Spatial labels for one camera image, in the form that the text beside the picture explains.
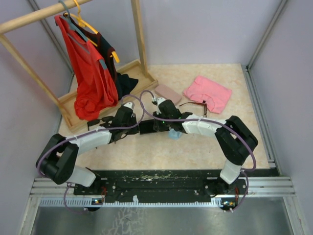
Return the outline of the light blue cleaning cloth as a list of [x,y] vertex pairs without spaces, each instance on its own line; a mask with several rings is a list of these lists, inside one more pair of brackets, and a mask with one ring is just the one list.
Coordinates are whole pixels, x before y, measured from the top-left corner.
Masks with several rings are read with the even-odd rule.
[[182,136],[182,132],[180,131],[175,131],[174,129],[170,129],[168,136],[169,138],[173,139],[173,140],[178,140],[181,136]]

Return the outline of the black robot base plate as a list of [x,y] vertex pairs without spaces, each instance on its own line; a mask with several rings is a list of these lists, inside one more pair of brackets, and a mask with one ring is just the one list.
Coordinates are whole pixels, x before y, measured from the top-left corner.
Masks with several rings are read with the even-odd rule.
[[96,170],[90,187],[74,186],[74,195],[98,196],[93,205],[197,206],[235,208],[247,193],[244,178],[227,184],[219,170]]

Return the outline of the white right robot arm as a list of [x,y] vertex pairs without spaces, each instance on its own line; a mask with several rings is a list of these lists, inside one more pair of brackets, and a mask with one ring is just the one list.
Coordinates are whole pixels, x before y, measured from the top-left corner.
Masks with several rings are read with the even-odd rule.
[[219,190],[231,193],[236,187],[235,180],[244,171],[243,164],[258,145],[257,138],[242,120],[237,116],[215,120],[191,112],[182,113],[171,100],[163,97],[154,98],[152,103],[157,106],[157,111],[153,112],[157,125],[166,125],[178,133],[198,134],[217,140],[226,157],[220,172]]

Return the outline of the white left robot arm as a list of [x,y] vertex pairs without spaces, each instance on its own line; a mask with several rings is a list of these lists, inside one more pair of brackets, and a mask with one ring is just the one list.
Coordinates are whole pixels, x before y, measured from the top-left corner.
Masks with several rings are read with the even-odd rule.
[[84,186],[91,194],[98,193],[102,188],[101,181],[90,169],[77,166],[77,157],[137,133],[134,104],[127,102],[117,110],[115,116],[105,120],[109,121],[108,125],[100,125],[77,136],[53,135],[36,162],[38,172],[58,185],[74,183]]

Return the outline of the black glasses case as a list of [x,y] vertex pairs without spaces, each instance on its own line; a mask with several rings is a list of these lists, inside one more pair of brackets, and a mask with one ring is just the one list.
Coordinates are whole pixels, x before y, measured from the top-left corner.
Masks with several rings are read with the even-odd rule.
[[140,135],[167,132],[169,130],[170,128],[163,121],[156,119],[144,120],[139,124]]

